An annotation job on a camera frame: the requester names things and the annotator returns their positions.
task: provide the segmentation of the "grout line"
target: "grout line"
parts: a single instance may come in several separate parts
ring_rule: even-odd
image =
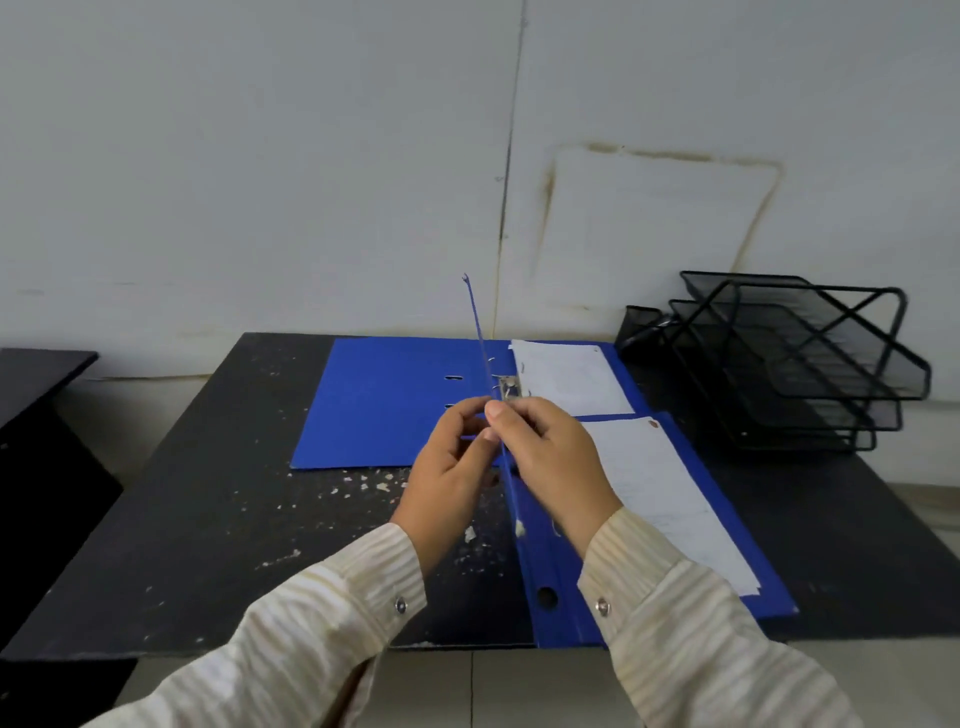
[[[473,655],[475,650],[470,651],[470,728],[473,728]]]
[[[514,122],[516,121],[516,90],[520,82],[520,55],[523,53],[523,32],[527,27],[527,0],[520,4],[520,33],[516,40],[516,69],[514,69],[514,100],[510,104],[510,135],[507,137],[507,165],[503,172],[503,201],[500,203],[500,234],[496,243],[496,279],[493,284],[493,329],[490,338],[496,338],[496,317],[500,311],[500,268],[503,260],[503,227],[507,223],[507,190],[510,188],[510,156],[514,149]]]

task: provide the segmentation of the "handwritten paper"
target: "handwritten paper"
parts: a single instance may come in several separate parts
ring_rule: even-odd
[[[584,423],[624,506],[691,561],[710,567],[740,596],[759,582],[661,427],[649,417]]]
[[[600,347],[515,339],[511,348],[523,397],[544,397],[574,417],[634,413]]]

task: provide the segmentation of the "floor tile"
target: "floor tile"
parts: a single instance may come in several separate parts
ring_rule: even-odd
[[[469,652],[387,652],[359,728],[469,728]]]
[[[960,725],[960,640],[802,642],[873,728]]]
[[[114,705],[126,705],[146,697],[156,690],[156,686],[162,683],[167,675],[191,662],[193,658],[190,657],[145,657],[137,661]]]
[[[634,728],[603,649],[488,650],[473,658],[474,728]]]

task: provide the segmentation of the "shirt cuff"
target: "shirt cuff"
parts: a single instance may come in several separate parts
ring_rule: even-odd
[[[381,525],[323,564],[344,579],[356,606],[378,627],[383,647],[426,606],[420,560],[395,523]]]
[[[577,587],[607,644],[683,559],[663,534],[626,508],[600,526],[587,547]]]

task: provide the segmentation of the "mesh tray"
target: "mesh tray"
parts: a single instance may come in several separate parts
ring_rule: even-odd
[[[703,358],[726,380],[732,397],[758,425],[773,429],[898,430],[902,427],[897,400],[849,400],[846,398],[786,398],[774,386],[765,359],[744,339],[731,335],[726,325],[709,316],[690,317],[700,306],[693,301],[671,301],[691,343],[702,350]]]
[[[738,339],[763,363],[781,397],[920,400],[929,394],[929,364],[896,341],[906,309],[898,288],[818,286],[789,276],[681,276],[696,302],[685,318],[702,324],[709,317]]]
[[[736,390],[715,363],[709,360],[692,332],[681,331],[672,338],[671,346],[694,384],[710,403],[727,436],[739,449],[854,452],[876,447],[876,434],[866,429],[763,426],[743,406]],[[808,410],[801,417],[803,422],[812,421],[822,425],[820,415],[810,410],[801,400],[793,400],[793,404]]]

